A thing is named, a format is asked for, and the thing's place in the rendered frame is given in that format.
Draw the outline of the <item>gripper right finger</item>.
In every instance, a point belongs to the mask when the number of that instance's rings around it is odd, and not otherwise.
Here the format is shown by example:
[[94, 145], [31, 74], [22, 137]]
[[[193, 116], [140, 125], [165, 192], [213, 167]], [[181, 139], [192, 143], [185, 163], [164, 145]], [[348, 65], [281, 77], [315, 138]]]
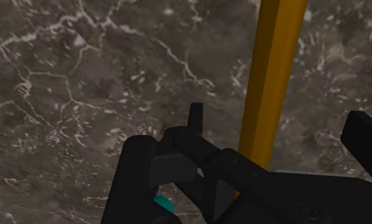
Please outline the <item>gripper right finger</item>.
[[350, 111], [340, 140], [372, 177], [372, 117], [364, 111]]

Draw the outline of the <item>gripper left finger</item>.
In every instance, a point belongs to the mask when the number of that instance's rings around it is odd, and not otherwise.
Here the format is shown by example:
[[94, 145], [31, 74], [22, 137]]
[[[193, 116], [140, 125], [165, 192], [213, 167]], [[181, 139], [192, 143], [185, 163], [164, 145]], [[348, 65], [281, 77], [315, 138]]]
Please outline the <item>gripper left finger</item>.
[[174, 183], [208, 224], [276, 224], [275, 210], [253, 193], [265, 170], [233, 149], [202, 136], [203, 104], [190, 106], [187, 126], [168, 128], [160, 141], [129, 137], [122, 148], [100, 224], [182, 224], [156, 200]]

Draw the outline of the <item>teal round object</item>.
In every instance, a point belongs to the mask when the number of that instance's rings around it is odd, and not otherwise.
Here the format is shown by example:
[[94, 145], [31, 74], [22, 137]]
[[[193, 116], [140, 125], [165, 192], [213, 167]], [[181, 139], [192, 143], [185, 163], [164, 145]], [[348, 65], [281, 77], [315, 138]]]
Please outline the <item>teal round object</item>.
[[154, 202], [156, 202], [158, 205], [162, 206], [166, 210], [168, 210], [171, 213], [174, 213], [174, 205], [173, 203], [166, 198], [163, 195], [156, 195], [153, 199]]

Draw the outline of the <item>long yellow bar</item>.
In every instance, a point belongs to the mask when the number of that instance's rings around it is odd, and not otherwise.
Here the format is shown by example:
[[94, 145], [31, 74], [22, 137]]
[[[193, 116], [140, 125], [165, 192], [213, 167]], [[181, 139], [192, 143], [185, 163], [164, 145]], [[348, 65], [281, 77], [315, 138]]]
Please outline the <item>long yellow bar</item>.
[[238, 152], [267, 169], [308, 0], [261, 0]]

